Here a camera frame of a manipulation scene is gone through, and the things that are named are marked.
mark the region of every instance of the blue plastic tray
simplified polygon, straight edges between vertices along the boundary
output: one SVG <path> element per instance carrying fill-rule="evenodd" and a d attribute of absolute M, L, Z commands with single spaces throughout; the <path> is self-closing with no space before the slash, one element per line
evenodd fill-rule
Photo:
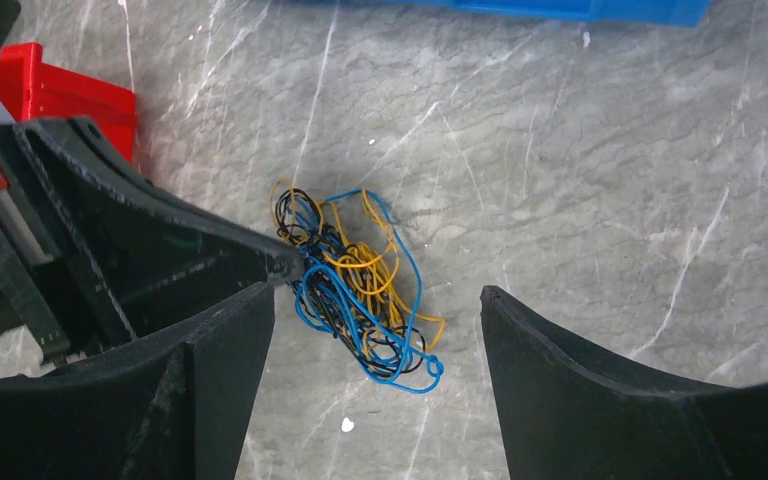
<path fill-rule="evenodd" d="M 401 0 L 470 12 L 577 22 L 618 20 L 694 27 L 711 0 Z"/>

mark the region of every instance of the blue wire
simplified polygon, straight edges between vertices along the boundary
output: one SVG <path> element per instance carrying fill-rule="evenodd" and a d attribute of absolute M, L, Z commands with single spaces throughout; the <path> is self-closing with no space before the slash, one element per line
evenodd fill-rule
<path fill-rule="evenodd" d="M 336 202 L 338 200 L 342 200 L 347 197 L 358 195 L 362 192 L 363 190 L 356 188 L 356 189 L 341 193 L 339 195 L 329 197 L 325 200 L 325 202 L 326 203 Z M 366 194 L 370 198 L 372 198 L 375 201 L 375 203 L 378 204 L 378 207 L 381 209 L 382 213 L 384 214 L 385 220 L 387 221 L 387 223 L 392 225 L 393 219 L 390 217 L 390 212 L 389 210 L 387 210 L 387 207 L 384 204 L 383 200 L 381 200 L 381 198 L 377 194 L 375 194 L 374 192 L 370 192 L 369 190 L 366 191 Z M 301 205 L 304 211 L 295 212 L 295 222 L 297 225 L 305 229 L 308 232 L 308 234 L 312 237 L 316 233 L 319 227 L 318 219 L 314 214 L 314 212 L 311 211 L 307 205 L 303 203 Z M 388 340 L 393 342 L 395 346 L 399 347 L 400 354 L 394 353 L 390 357 L 381 357 L 375 351 L 375 349 L 370 349 L 370 356 L 372 357 L 372 360 L 375 363 L 394 369 L 394 372 L 385 371 L 385 373 L 388 375 L 388 378 L 381 378 L 379 376 L 380 374 L 375 369 L 375 365 L 364 363 L 360 358 L 357 358 L 356 356 L 355 360 L 358 362 L 358 364 L 360 364 L 363 371 L 369 376 L 370 379 L 372 379 L 376 383 L 379 383 L 382 385 L 392 385 L 400 390 L 404 390 L 410 393 L 422 394 L 422 393 L 430 392 L 437 386 L 437 384 L 440 383 L 440 379 L 443 376 L 444 368 L 443 368 L 443 363 L 437 358 L 436 355 L 429 355 L 415 348 L 410 343 L 411 334 L 413 333 L 413 325 L 416 321 L 416 314 L 419 311 L 420 304 L 422 303 L 422 276 L 419 273 L 419 267 L 417 267 L 416 261 L 408 251 L 407 247 L 405 246 L 405 243 L 402 241 L 401 236 L 399 235 L 398 232 L 395 231 L 395 229 L 393 229 L 393 236 L 396 240 L 396 243 L 399 245 L 402 252 L 404 253 L 405 257 L 407 257 L 408 263 L 410 263 L 411 269 L 413 270 L 414 277 L 416 278 L 416 283 L 417 283 L 417 293 L 416 293 L 416 297 L 414 298 L 413 307 L 411 308 L 410 314 L 408 315 L 404 337 L 400 337 L 390 332 L 389 329 L 384 327 L 380 319 L 376 318 L 375 315 L 370 313 L 367 310 L 366 306 L 364 306 L 363 303 L 360 300 L 358 300 L 358 298 L 352 292 L 352 289 L 348 285 L 346 285 L 345 281 L 343 281 L 343 278 L 340 276 L 339 273 L 337 273 L 333 265 L 320 261 L 314 255 L 315 252 L 312 252 L 310 250 L 311 248 L 319 248 L 318 253 L 324 254 L 324 255 L 331 254 L 331 252 L 325 250 L 324 247 L 321 247 L 321 246 L 317 247 L 317 246 L 311 246 L 311 245 L 304 245 L 300 248 L 300 252 L 305 258 L 305 264 L 307 266 L 307 269 L 305 271 L 304 277 L 302 278 L 301 282 L 299 282 L 298 285 L 296 286 L 295 309 L 299 318 L 301 318 L 302 321 L 305 324 L 307 324 L 309 327 L 319 332 L 329 333 L 334 335 L 335 337 L 337 336 L 337 333 L 334 332 L 334 330 L 328 325 L 328 323 L 326 323 L 325 319 L 320 316 L 320 313 L 316 312 L 316 309 L 311 309 L 314 315 L 316 315 L 315 318 L 311 318 L 311 316 L 305 309 L 305 305 L 308 305 L 308 306 L 314 305 L 314 302 L 310 297 L 310 293 L 306 288 L 308 280 L 312 275 L 315 275 L 315 274 L 321 274 L 325 276 L 328 279 L 328 281 L 331 283 L 331 285 L 334 287 L 334 289 L 331 290 L 331 289 L 320 288 L 318 289 L 318 293 L 327 298 L 328 302 L 326 302 L 325 306 L 329 310 L 328 313 L 337 313 L 346 323 L 348 330 L 351 332 L 351 337 L 352 337 L 351 340 L 352 340 L 352 343 L 354 343 L 356 351 L 358 352 L 363 351 L 363 341 L 361 337 L 358 335 L 359 328 L 358 328 L 357 320 L 354 314 L 352 313 L 352 307 L 354 307 L 357 311 L 361 312 L 366 317 L 366 319 L 368 319 L 373 325 L 375 325 L 378 328 L 380 332 L 384 334 L 385 337 L 387 337 Z M 425 370 L 433 379 L 431 384 L 425 388 L 412 388 L 402 383 L 398 383 L 397 380 L 401 376 L 405 368 L 405 365 L 408 365 L 408 366 L 412 365 L 417 356 L 425 361 Z"/>

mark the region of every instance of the red bin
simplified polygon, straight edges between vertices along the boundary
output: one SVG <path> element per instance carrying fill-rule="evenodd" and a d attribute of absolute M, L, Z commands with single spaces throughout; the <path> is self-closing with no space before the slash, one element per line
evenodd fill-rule
<path fill-rule="evenodd" d="M 0 100 L 16 121 L 86 115 L 132 162 L 137 97 L 117 87 L 42 62 L 42 45 L 23 43 L 0 54 Z"/>

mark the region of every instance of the wire bundle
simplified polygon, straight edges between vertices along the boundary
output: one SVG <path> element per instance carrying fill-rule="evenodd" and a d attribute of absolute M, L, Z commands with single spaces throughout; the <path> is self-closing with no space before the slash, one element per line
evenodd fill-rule
<path fill-rule="evenodd" d="M 273 205 L 275 191 L 282 184 L 289 188 Z M 366 215 L 387 237 L 382 253 L 364 242 L 349 241 L 343 230 L 335 202 L 354 196 L 360 197 Z M 290 283 L 299 317 L 314 330 L 340 339 L 375 382 L 411 393 L 433 390 L 443 375 L 443 364 L 428 352 L 440 340 L 446 321 L 418 312 L 422 300 L 419 268 L 393 228 L 381 198 L 355 189 L 316 202 L 290 181 L 281 180 L 272 189 L 270 206 L 278 236 L 297 247 L 304 258 L 304 277 Z M 333 224 L 327 221 L 326 210 Z M 395 257 L 392 266 L 388 256 Z M 401 256 L 407 259 L 417 282 L 410 307 L 394 287 Z M 414 326 L 417 318 L 439 323 L 430 342 Z M 433 379 L 429 386 L 417 389 L 397 382 L 401 374 L 416 371 L 423 363 Z"/>

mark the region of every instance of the marble surface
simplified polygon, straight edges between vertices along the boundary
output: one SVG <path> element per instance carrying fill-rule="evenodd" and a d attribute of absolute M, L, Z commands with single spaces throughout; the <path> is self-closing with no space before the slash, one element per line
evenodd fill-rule
<path fill-rule="evenodd" d="M 357 2 L 23 3 L 16 41 L 136 90 L 160 186 L 265 232 L 280 177 L 314 196 L 375 189 L 424 308 L 449 319 L 443 381 L 411 396 L 365 380 L 282 289 L 238 478 L 508 478 L 485 284 L 668 372 L 768 380 L 768 0 L 714 0 L 695 30 Z M 0 339 L 0 376 L 37 359 L 23 331 Z"/>

